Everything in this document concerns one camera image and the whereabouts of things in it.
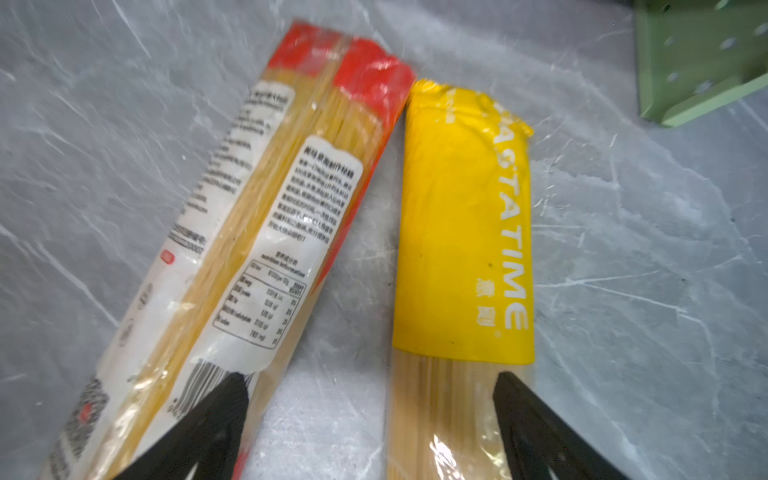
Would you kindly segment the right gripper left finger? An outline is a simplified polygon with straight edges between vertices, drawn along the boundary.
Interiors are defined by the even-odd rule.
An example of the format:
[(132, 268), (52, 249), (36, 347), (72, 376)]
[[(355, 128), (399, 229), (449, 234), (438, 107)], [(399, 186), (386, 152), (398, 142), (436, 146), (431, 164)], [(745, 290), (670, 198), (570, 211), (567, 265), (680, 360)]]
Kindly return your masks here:
[(230, 479), (248, 405), (245, 377), (229, 374), (116, 479)]

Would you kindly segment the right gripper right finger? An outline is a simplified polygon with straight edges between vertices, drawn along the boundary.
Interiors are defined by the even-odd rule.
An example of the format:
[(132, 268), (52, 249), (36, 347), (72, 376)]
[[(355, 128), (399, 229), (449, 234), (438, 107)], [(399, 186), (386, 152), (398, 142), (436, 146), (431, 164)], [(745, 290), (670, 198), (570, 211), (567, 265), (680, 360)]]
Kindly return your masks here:
[(498, 375), (493, 404), (514, 479), (628, 479), (514, 373)]

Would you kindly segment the yellow pasta bag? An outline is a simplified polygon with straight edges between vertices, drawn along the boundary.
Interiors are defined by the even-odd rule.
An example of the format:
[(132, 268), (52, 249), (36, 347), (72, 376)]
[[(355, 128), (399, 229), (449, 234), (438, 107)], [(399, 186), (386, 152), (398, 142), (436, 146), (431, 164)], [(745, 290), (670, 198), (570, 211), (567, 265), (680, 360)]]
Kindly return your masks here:
[(506, 479), (497, 377), (535, 360), (528, 144), (489, 95), (416, 82), (406, 113), (387, 476)]

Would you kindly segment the red-ended clear spaghetti bag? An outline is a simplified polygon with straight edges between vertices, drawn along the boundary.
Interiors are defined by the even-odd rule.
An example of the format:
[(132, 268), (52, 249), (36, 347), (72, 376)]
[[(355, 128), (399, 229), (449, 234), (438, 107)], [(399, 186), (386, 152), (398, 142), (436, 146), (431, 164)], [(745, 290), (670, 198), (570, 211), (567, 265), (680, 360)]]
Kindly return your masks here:
[(240, 478), (415, 81), (378, 43), (294, 22), (212, 153), (45, 461), (112, 479), (228, 375)]

